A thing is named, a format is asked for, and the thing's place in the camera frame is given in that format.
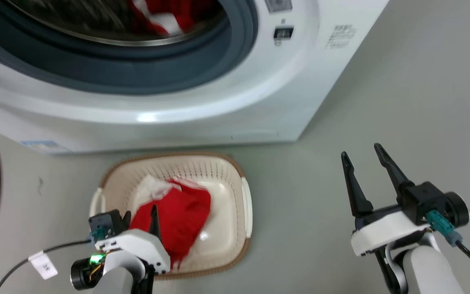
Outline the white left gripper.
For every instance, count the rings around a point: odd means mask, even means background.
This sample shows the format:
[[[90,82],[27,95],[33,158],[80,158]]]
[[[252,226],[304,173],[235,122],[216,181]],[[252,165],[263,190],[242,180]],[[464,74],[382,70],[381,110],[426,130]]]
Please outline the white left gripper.
[[[136,258],[153,265],[155,272],[161,275],[170,272],[171,259],[164,246],[160,232],[160,223],[157,205],[153,205],[150,212],[151,223],[149,232],[140,229],[129,229],[132,221],[132,212],[125,212],[122,219],[123,229],[128,229],[118,236],[96,241],[95,247],[101,251],[123,250]]]

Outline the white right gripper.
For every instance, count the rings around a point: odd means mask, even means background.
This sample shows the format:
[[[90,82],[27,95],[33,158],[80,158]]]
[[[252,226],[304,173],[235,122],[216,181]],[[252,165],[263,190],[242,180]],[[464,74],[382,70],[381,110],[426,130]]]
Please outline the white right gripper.
[[[374,144],[380,164],[386,169],[397,197],[403,197],[403,190],[414,186],[389,156],[380,143]],[[373,210],[354,174],[354,166],[346,152],[341,161],[348,192],[351,214],[355,217],[355,232],[351,235],[351,247],[356,256],[371,253],[382,246],[401,240],[416,232],[423,232],[429,224],[416,225],[402,211],[399,205]]]

